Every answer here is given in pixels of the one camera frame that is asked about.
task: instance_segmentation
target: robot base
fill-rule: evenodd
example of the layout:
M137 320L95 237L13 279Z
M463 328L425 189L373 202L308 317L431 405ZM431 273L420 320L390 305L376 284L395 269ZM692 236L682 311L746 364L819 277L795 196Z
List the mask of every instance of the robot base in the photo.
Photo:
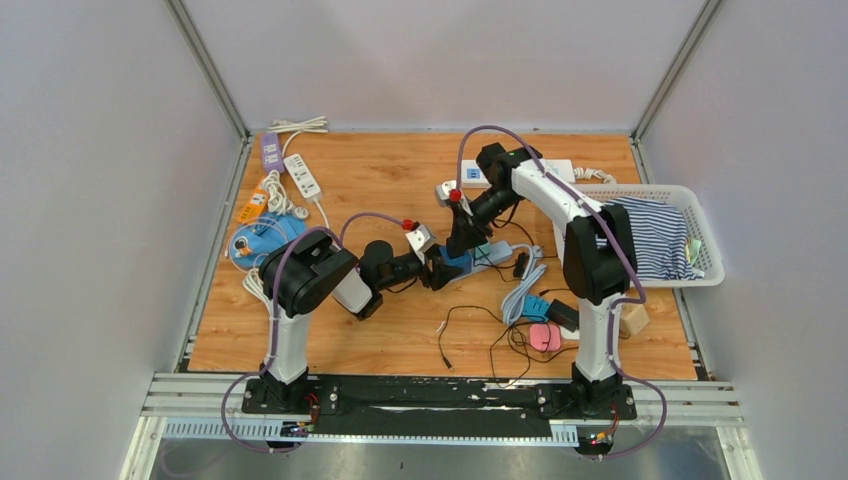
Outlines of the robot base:
M278 381L270 374L248 380L244 389L241 411L260 415L292 413L309 415L306 396L314 394L321 405L321 415L332 415L338 409L339 385L332 380L309 379L308 371L290 384Z
M624 384L620 375L590 382L573 364L571 370L571 383L536 386L542 417L612 421L615 412L618 412L621 420L636 419L633 390Z

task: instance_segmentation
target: white wall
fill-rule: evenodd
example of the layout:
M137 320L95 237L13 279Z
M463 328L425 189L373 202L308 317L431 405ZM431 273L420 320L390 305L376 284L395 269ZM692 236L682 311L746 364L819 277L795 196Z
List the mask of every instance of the white wall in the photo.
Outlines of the white wall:
M630 130L703 0L188 0L245 122Z
M725 2L646 139L717 233L727 279L686 299L767 479L848 471L846 18L839 0Z
M238 140L164 2L4 2L0 45L0 476L116 478Z

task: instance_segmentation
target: blue striped clothing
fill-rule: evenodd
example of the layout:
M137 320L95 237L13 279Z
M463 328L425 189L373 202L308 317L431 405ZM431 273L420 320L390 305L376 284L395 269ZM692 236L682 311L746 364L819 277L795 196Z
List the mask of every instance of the blue striped clothing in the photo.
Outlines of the blue striped clothing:
M633 244L636 247L637 275L640 280L696 280L703 277L686 259L689 232L677 208L636 197L607 202L623 206L630 215ZM606 245L599 238L598 245Z

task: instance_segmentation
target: wooden table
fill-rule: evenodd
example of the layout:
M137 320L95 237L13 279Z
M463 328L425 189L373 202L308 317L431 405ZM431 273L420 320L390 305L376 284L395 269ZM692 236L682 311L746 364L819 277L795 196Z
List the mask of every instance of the wooden table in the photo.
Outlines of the wooden table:
M324 191L322 206L330 224L339 231L351 215L381 211L397 218L412 218L429 226L441 243L450 233L451 214L434 197L437 183L456 172L460 134L331 133L303 134L292 141L288 153L300 153ZM574 166L601 168L619 183L639 183L639 176L624 135L543 135L525 137L547 158L569 158ZM500 141L514 148L502 135L477 134L468 142L465 158L474 158L483 145ZM253 149L234 209L235 218L263 175L258 140ZM297 204L303 204L288 175L284 185ZM469 190L471 195L482 190ZM308 206L307 223L318 225L321 217ZM534 205L522 202L514 221L525 227L546 255L556 253L551 221ZM235 228L232 221L230 232ZM377 239L390 242L395 252L407 251L403 231L389 222L363 218L349 228L345 246L361 255L365 245ZM514 226L496 230L493 241L524 243L526 236ZM548 271L531 290L564 288L556 258L546 259ZM511 277L511 270L504 271ZM256 370L267 348L269 330L265 307L241 286L244 274L220 256L215 278L189 363L191 371ZM334 301L325 301L314 313L309 335L309 369L313 373L420 374L435 376L491 376L489 348L504 325L477 309L460 309L451 315L442 338L445 354L455 368L450 372L437 346L437 329L454 305L473 304L500 315L500 302L516 286L504 283L494 269L455 282L433 292L420 284L393 295L384 292L384 304L371 318L358 321ZM568 291L551 292L576 307ZM650 379L695 379L696 374L677 307L670 290L648 291L651 322L638 335L621 341L622 364L629 373ZM575 342L563 342L575 346ZM527 360L513 352L503 339L493 350L498 376L517 376ZM546 358L531 349L536 358ZM533 363L528 377L568 377L576 351L559 355L550 363Z

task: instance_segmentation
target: white power strip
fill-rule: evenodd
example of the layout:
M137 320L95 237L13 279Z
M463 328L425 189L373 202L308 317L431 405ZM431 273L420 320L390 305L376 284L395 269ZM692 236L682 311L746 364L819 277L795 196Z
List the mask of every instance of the white power strip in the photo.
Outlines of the white power strip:
M294 179L294 183L300 190L300 194L303 195L304 200L309 203L316 203L321 200L324 194L321 193L321 187L318 186L318 182L315 181L315 177L312 176L312 172L309 171L303 157L295 153L284 158L283 163Z
M571 165L571 160L548 160L545 162L555 171L563 180L568 183L574 183L574 168ZM492 185L486 180L483 171L477 166L474 160L462 161L462 186L468 188L489 188Z

